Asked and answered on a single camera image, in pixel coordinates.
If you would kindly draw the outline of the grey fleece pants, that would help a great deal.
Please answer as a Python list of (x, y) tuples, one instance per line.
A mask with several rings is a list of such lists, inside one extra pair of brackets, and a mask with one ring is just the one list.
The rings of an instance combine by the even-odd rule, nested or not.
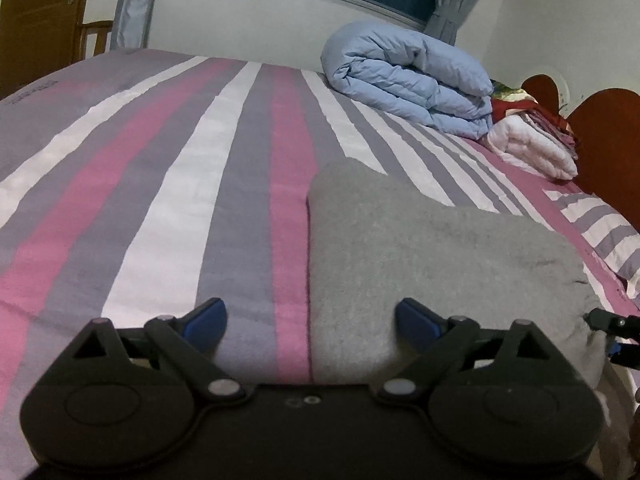
[(588, 385), (600, 382), (606, 340), (585, 322), (599, 299), (562, 235), (513, 214), (445, 206), (353, 159), (314, 177), (308, 207), (315, 382), (380, 384), (408, 364), (394, 323), (406, 298), (487, 328), (532, 321)]

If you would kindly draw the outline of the striped pillow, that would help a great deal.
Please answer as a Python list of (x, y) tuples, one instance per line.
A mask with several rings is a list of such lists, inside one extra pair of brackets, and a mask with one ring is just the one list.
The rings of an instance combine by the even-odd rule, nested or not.
[(628, 298), (639, 305), (639, 232), (598, 196), (546, 191), (563, 217), (624, 284)]

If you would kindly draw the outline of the striped pink grey bedsheet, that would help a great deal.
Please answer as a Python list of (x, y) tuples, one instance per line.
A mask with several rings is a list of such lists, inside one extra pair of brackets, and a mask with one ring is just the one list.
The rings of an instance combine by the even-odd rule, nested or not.
[(345, 159), (445, 206), (542, 224), (576, 249), (596, 308), (637, 312), (546, 195), (574, 185), (349, 99), (308, 70), (110, 52), (1, 103), (2, 477), (35, 468), (21, 405), (94, 318), (140, 327), (218, 297), (220, 368), (240, 382), (315, 382), (308, 194)]

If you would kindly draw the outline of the red wooden headboard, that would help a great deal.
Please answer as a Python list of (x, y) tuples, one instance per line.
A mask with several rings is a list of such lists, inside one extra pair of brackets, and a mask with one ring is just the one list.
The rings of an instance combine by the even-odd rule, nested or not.
[(582, 101), (567, 118), (577, 136), (582, 191), (605, 200), (639, 226), (639, 95), (608, 88)]

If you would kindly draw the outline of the folded white pink blanket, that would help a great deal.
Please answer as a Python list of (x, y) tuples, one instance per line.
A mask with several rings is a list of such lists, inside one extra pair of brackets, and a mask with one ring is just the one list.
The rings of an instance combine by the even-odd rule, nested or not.
[(493, 80), (494, 125), (480, 139), (504, 162), (550, 181), (578, 176), (576, 139), (570, 124), (523, 88)]

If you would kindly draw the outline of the folded light blue duvet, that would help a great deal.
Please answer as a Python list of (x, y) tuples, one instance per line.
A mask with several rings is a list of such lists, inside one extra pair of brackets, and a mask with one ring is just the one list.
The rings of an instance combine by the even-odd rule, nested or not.
[(472, 140), (492, 127), (494, 86), (483, 65), (422, 32), (349, 23), (326, 40), (320, 60), (334, 90), (408, 122)]

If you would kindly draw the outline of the grey curtain left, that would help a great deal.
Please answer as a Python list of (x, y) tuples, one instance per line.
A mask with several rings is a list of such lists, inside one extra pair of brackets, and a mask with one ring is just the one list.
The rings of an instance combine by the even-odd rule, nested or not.
[(155, 0), (117, 0), (111, 50), (141, 49), (148, 44)]

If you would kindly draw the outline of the brown wooden door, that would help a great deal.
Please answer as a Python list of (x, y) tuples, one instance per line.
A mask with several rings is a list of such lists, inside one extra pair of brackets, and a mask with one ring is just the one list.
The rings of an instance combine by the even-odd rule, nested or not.
[(1, 0), (1, 95), (73, 63), (86, 0)]

